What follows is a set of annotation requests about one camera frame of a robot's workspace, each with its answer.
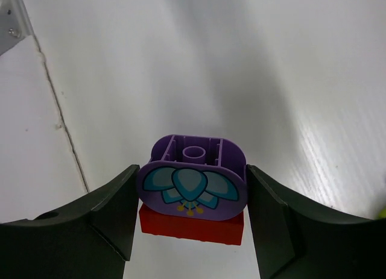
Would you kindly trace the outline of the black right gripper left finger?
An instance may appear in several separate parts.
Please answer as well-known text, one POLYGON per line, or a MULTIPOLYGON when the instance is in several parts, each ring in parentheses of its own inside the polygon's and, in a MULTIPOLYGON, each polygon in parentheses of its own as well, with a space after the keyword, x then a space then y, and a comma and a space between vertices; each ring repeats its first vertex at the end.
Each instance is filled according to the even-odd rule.
POLYGON ((138 170, 131 165, 33 220, 1 224, 1 278, 122 278, 136 225, 138 170))

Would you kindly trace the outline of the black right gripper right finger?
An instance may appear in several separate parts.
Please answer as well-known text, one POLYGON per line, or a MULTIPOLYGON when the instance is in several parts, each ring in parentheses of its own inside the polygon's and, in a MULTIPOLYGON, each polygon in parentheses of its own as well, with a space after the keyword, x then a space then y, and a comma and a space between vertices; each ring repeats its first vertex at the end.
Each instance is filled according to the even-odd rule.
POLYGON ((385 278, 385 219, 357 217, 246 170, 261 278, 385 278))

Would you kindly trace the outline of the red rectangular lego brick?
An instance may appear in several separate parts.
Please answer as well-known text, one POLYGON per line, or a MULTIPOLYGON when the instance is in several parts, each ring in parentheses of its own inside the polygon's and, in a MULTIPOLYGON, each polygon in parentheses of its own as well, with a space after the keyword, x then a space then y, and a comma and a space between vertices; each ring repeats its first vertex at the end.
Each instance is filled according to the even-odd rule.
POLYGON ((142 205, 139 218, 143 233, 225 245, 240 246, 244 231, 243 213, 225 221, 208 221, 164 215, 142 205))

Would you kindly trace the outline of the purple flower lego brick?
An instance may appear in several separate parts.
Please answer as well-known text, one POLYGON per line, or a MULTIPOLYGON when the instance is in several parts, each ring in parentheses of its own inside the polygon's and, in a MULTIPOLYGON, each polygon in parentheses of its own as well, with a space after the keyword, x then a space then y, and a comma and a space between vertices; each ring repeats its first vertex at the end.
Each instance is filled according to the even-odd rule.
POLYGON ((247 205, 246 166, 241 148, 227 139, 167 135, 140 168, 136 189, 155 212, 225 221, 247 205))

